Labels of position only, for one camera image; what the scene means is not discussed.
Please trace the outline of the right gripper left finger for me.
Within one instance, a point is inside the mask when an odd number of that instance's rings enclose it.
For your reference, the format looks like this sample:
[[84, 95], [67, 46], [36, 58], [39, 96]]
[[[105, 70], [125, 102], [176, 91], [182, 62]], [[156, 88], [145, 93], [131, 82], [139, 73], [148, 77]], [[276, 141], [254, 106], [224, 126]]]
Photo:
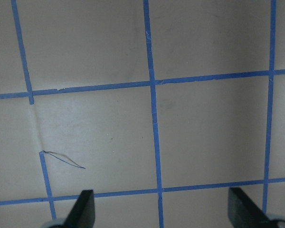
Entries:
[[95, 224], [95, 199], [93, 190], [83, 190], [70, 213], [63, 228], [92, 228]]

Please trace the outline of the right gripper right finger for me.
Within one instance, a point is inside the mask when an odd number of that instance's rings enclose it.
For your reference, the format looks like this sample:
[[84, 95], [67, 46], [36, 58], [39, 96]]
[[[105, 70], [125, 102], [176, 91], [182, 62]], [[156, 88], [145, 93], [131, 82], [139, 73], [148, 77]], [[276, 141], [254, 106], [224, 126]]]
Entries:
[[275, 228], [276, 225], [238, 187], [228, 189], [228, 219], [234, 228]]

